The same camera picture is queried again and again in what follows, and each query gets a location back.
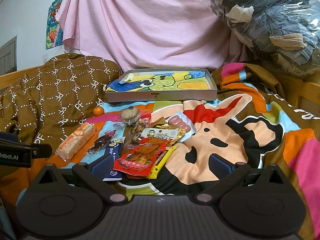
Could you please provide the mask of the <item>colourful cartoon bedspread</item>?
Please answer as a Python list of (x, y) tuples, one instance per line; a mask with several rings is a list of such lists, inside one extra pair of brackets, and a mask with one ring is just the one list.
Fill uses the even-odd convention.
[(319, 239), (319, 117), (289, 105), (273, 75), (260, 66), (233, 63), (213, 72), (213, 102), (152, 102), (138, 107), (152, 121), (185, 114), (196, 133), (176, 146), (157, 179), (124, 176), (114, 188), (135, 194), (198, 193), (217, 181), (209, 168), (216, 153), (253, 168), (278, 164), (306, 205), (299, 235)]

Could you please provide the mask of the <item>frog drawing paper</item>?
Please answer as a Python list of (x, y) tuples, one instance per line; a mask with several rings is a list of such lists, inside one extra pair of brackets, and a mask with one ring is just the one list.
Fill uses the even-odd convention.
[(207, 90), (210, 85), (204, 72), (128, 73), (103, 86), (105, 92)]

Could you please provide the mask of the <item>pink sausage white packet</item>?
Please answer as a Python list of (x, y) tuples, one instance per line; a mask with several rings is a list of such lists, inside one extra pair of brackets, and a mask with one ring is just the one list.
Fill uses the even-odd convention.
[(178, 141), (180, 143), (185, 142), (186, 140), (190, 139), (192, 135), (196, 133), (196, 128), (192, 121), (182, 112), (177, 112), (173, 116), (167, 118), (167, 123), (170, 125), (177, 126), (185, 131), (185, 135), (181, 137)]

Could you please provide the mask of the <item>white wall socket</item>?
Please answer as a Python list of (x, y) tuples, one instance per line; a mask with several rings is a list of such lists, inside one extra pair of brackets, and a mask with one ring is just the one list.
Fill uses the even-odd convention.
[(43, 63), (46, 64), (48, 62), (48, 54), (43, 54), (42, 60), (43, 60)]

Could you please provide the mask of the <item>blue stick snack packet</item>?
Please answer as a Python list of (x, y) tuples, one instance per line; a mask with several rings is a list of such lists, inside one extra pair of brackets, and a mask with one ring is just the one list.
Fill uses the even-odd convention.
[(121, 150), (125, 141), (125, 137), (118, 137), (112, 139), (106, 148), (105, 153), (110, 155), (108, 165), (111, 167), (108, 169), (107, 174), (103, 178), (103, 181), (120, 181), (122, 180), (122, 173), (114, 170), (114, 162), (120, 158)]

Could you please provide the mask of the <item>brown PF patterned quilt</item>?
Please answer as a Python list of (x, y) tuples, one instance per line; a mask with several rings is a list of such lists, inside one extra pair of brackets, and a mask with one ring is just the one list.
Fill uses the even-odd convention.
[(53, 57), (1, 95), (1, 132), (56, 149), (103, 104), (103, 85), (122, 73), (113, 61), (96, 56)]

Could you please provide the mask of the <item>yellow green snack packet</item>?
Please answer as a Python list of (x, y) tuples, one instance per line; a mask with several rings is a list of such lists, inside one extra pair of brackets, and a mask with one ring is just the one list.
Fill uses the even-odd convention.
[(148, 179), (156, 179), (160, 170), (167, 163), (168, 159), (172, 155), (172, 153), (176, 150), (176, 146), (170, 146), (165, 149), (156, 159), (150, 174), (147, 176)]

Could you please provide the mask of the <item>red spicy strip packet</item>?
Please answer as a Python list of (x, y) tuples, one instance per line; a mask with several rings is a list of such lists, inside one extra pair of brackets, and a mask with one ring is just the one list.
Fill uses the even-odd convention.
[(155, 137), (143, 138), (138, 146), (114, 162), (113, 169), (131, 176), (148, 176), (169, 141)]

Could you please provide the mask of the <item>dark candy clear wrapper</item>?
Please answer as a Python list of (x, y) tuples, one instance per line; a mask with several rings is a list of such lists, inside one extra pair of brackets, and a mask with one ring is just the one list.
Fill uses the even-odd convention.
[(109, 141), (115, 135), (116, 131), (111, 130), (104, 133), (103, 136), (99, 137), (95, 142), (94, 145), (88, 149), (87, 154), (97, 154), (98, 151), (107, 146)]

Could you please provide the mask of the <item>clear bag of clothes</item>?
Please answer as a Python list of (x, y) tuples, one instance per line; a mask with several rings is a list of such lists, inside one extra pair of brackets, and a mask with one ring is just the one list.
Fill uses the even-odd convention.
[(294, 76), (319, 71), (319, 0), (211, 0), (257, 57)]

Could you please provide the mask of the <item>orange white wafer snack bar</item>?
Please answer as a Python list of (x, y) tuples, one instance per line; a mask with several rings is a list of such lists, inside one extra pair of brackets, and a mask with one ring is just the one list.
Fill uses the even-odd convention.
[(84, 122), (60, 144), (55, 154), (65, 161), (71, 160), (94, 134), (95, 125)]

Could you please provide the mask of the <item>grey door frame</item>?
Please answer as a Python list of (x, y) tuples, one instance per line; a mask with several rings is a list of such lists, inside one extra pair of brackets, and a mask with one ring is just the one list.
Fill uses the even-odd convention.
[(13, 37), (0, 49), (0, 75), (15, 72), (17, 70), (16, 60), (16, 41), (17, 37)]

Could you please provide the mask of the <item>nut snack red-top bag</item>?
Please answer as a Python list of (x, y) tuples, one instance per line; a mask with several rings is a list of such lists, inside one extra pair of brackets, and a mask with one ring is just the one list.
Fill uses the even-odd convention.
[(126, 141), (125, 148), (131, 150), (141, 143), (142, 132), (144, 129), (150, 127), (150, 119), (151, 113), (143, 113), (133, 122), (129, 130), (129, 138)]

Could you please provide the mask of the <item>colourful wall poster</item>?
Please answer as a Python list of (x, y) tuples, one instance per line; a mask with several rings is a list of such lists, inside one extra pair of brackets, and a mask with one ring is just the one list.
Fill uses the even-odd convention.
[(60, 9), (63, 0), (55, 0), (48, 9), (47, 25), (46, 25), (46, 50), (61, 46), (63, 39), (63, 31), (56, 20), (56, 14)]

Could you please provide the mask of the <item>round cake clear wrapper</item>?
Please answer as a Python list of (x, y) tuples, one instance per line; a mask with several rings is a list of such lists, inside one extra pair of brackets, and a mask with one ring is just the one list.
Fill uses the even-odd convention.
[(141, 110), (137, 107), (130, 106), (122, 110), (119, 114), (120, 120), (113, 124), (116, 129), (123, 128), (125, 126), (134, 125), (141, 117)]

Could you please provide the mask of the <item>small orange tangerine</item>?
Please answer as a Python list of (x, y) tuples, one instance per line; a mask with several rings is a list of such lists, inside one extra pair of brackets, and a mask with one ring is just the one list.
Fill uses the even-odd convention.
[(105, 113), (105, 111), (104, 111), (103, 107), (101, 107), (101, 106), (95, 107), (95, 108), (93, 109), (93, 114), (94, 114), (94, 116), (101, 116), (101, 115), (103, 115), (104, 113)]

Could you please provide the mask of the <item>pink hanging sheet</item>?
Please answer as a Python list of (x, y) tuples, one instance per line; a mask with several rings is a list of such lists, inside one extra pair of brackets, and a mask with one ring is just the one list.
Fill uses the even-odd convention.
[(196, 0), (63, 0), (56, 20), (65, 46), (123, 71), (216, 69), (248, 59), (246, 46)]

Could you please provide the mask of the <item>grey shallow box tray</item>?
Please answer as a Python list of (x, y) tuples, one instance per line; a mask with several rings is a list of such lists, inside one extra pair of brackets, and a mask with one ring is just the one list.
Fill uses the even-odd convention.
[(208, 70), (203, 68), (145, 68), (129, 70), (117, 80), (128, 73), (149, 73), (149, 72), (204, 72), (206, 80), (210, 85), (207, 90), (176, 90), (176, 91), (137, 91), (137, 92), (105, 92), (107, 102), (133, 102), (133, 101), (184, 101), (184, 100), (205, 100), (214, 101), (217, 96), (217, 86)]

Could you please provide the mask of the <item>golden brown snack packet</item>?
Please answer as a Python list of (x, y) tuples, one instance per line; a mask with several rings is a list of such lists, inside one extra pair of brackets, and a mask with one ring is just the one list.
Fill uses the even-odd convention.
[(185, 136), (186, 132), (176, 125), (168, 124), (162, 117), (152, 122), (141, 134), (143, 138), (158, 138), (168, 140), (168, 146), (174, 145)]

